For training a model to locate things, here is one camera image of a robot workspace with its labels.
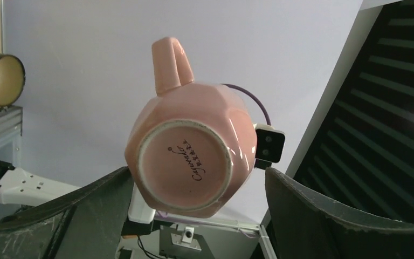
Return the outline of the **light pink mug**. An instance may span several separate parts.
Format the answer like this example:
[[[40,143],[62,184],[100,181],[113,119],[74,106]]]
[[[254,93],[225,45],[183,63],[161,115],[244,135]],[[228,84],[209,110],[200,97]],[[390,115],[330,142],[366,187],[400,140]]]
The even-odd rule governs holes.
[[[151,210],[208,218],[247,180],[257,135],[229,87],[195,82],[180,42],[152,44],[156,97],[136,119],[125,160]]]

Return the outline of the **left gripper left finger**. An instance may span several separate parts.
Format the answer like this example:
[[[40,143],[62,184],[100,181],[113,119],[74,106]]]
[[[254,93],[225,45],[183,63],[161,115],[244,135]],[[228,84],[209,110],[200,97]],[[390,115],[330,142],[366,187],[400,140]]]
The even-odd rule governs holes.
[[[128,168],[0,222],[0,258],[115,258],[133,179]]]

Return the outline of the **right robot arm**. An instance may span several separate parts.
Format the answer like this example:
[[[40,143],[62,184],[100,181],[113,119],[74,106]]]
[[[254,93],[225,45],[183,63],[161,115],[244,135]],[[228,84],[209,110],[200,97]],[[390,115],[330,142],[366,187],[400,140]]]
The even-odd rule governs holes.
[[[0,204],[35,207],[79,189],[0,160]]]

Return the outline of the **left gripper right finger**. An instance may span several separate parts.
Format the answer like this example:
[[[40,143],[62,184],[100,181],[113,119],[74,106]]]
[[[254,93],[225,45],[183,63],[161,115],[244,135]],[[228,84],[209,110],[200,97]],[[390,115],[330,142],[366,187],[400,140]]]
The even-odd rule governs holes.
[[[277,258],[414,258],[414,224],[318,193],[269,167],[265,189]]]

